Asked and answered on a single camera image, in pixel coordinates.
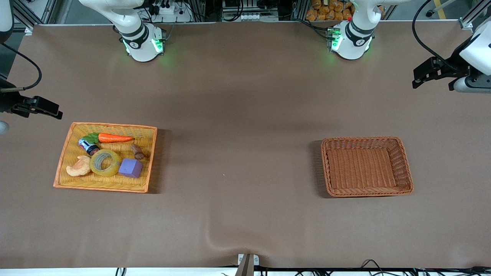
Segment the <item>yellow clear tape roll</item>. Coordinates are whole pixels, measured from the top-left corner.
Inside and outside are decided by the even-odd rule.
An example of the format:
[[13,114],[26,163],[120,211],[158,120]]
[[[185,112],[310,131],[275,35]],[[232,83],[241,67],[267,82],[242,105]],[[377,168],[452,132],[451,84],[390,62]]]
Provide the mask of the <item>yellow clear tape roll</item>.
[[122,160],[116,152],[101,149],[92,156],[89,166],[96,175],[111,177],[118,173]]

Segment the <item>grey cart leg with caster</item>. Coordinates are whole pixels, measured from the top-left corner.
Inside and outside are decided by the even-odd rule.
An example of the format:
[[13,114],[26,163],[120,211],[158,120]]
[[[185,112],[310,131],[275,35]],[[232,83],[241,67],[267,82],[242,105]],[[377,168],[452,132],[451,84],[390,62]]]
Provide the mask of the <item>grey cart leg with caster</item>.
[[435,8],[428,10],[425,16],[430,18],[436,14],[439,19],[441,20],[446,19],[447,16],[444,13],[444,9],[449,5],[452,5],[456,1],[457,0],[433,0],[433,3],[435,4]]

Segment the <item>small blue labelled jar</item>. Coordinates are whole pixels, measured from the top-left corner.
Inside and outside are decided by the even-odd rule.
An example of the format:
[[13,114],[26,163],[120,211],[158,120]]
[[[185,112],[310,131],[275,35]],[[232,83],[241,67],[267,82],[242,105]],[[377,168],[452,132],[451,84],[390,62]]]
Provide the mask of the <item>small blue labelled jar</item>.
[[96,152],[100,150],[97,144],[89,142],[86,138],[81,138],[78,141],[78,145],[84,149],[84,151],[89,155],[93,156]]

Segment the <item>toy croissant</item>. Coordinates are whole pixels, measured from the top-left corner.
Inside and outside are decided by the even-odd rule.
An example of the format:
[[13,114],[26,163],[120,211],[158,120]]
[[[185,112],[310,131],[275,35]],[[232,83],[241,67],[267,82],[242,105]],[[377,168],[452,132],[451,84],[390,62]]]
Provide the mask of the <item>toy croissant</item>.
[[91,172],[91,157],[77,156],[77,161],[72,166],[67,166],[66,172],[72,177],[87,175]]

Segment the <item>orange toy carrot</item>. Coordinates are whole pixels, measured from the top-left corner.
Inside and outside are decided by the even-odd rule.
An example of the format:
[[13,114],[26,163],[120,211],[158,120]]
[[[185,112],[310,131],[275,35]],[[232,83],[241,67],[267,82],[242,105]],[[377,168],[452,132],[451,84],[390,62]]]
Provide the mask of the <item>orange toy carrot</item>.
[[134,140],[131,136],[120,136],[111,133],[90,133],[82,137],[88,143],[126,143]]

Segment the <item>yellow wicker basket orange rim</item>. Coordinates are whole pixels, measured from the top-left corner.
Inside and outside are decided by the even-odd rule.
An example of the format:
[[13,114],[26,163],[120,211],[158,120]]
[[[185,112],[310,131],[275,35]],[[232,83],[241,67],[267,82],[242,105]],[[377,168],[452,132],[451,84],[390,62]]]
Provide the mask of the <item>yellow wicker basket orange rim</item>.
[[[109,133],[116,136],[131,136],[133,139],[125,143],[98,143],[98,147],[115,152],[121,159],[133,158],[134,152],[130,148],[135,143],[143,150],[145,158],[141,161],[143,168],[137,178],[126,177],[115,171],[115,175],[98,175],[90,171],[82,176],[70,176],[67,166],[74,165],[79,156],[87,156],[87,152],[78,145],[78,141],[84,136],[93,133]],[[95,122],[73,122],[70,125],[60,154],[53,187],[94,190],[146,193],[152,175],[155,148],[157,143],[157,127],[131,124],[95,123]]]

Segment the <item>purple foam block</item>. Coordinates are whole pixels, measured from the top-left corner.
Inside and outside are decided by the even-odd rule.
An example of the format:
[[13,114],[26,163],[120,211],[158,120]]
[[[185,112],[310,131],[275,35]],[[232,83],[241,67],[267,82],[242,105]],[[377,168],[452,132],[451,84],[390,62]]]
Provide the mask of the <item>purple foam block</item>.
[[118,169],[118,173],[130,178],[140,177],[143,164],[138,159],[124,158]]

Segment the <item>bin of toy breads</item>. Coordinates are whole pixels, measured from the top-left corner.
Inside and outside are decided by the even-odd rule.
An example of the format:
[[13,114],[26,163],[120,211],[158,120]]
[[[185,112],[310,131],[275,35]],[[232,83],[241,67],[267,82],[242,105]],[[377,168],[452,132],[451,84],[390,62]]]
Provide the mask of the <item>bin of toy breads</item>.
[[349,0],[310,0],[308,8],[306,21],[350,21],[356,11]]

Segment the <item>brown wicker basket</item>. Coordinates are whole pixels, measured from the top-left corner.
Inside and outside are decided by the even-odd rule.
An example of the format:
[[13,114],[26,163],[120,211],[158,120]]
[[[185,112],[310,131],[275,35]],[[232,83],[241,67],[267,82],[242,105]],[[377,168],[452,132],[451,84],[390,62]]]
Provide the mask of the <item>brown wicker basket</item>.
[[333,197],[403,196],[414,190],[403,142],[394,136],[321,142],[326,190]]

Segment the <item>white power strip with plugs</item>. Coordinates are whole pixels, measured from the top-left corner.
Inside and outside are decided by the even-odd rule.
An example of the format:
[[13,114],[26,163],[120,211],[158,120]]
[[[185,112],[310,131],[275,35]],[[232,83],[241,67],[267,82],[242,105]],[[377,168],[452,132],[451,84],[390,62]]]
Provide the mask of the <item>white power strip with plugs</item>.
[[147,15],[153,23],[189,23],[194,16],[191,7],[177,0],[149,0]]

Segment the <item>brown table cover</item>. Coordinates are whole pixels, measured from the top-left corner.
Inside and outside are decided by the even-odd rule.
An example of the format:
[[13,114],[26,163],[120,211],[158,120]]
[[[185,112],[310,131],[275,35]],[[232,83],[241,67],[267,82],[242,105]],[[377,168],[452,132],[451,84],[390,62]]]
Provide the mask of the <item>brown table cover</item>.
[[[177,25],[149,63],[110,26],[37,26],[19,51],[43,74],[25,95],[64,116],[0,114],[0,268],[491,266],[491,94],[413,89],[430,55],[408,21],[357,61],[301,23]],[[53,187],[73,122],[157,127],[149,193]],[[331,197],[320,143],[341,136],[399,137],[412,194]]]

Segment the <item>aluminium frame profile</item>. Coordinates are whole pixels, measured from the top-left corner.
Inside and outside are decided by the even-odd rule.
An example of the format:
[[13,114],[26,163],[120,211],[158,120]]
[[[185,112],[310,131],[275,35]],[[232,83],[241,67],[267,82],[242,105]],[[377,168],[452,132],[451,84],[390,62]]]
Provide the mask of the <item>aluminium frame profile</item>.
[[11,0],[14,30],[32,33],[34,26],[54,23],[56,9],[63,0]]
[[471,0],[471,9],[459,18],[462,30],[476,30],[491,16],[491,0]]

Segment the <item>metal table edge bracket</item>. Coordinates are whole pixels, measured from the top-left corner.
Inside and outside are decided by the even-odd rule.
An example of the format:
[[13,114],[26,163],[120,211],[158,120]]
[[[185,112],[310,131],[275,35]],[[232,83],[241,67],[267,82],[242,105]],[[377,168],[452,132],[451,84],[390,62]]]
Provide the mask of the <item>metal table edge bracket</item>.
[[238,267],[235,276],[255,276],[255,269],[259,266],[258,255],[251,253],[238,255]]

